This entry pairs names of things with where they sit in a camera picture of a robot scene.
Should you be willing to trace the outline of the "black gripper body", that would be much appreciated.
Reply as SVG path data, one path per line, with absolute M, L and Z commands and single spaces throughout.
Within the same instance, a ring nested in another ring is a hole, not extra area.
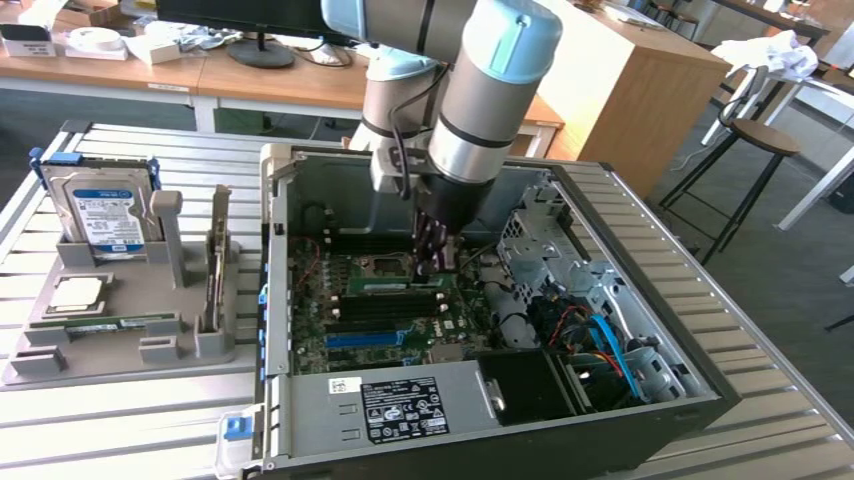
M 474 184 L 442 175 L 422 176 L 415 196 L 417 230 L 431 224 L 458 235 L 475 220 L 494 184 L 494 180 Z

